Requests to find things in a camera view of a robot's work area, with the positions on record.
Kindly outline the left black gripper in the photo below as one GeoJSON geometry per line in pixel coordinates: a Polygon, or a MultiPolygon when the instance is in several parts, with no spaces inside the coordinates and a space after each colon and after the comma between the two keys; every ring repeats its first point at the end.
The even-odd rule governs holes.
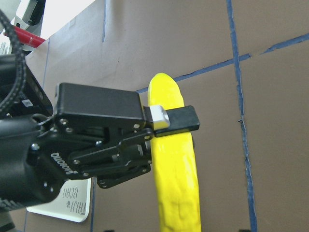
{"type": "Polygon", "coordinates": [[[0,208],[53,201],[68,180],[95,177],[108,189],[150,171],[149,128],[91,128],[77,133],[43,115],[0,122],[0,208]]]}

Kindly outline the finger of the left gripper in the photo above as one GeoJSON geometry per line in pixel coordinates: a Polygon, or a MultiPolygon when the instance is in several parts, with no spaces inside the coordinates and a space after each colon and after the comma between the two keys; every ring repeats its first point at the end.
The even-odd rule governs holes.
{"type": "Polygon", "coordinates": [[[156,137],[199,129],[194,107],[166,109],[161,105],[143,106],[139,93],[61,83],[56,91],[55,122],[65,131],[81,133],[88,128],[121,128],[141,131],[149,128],[156,137]]]}

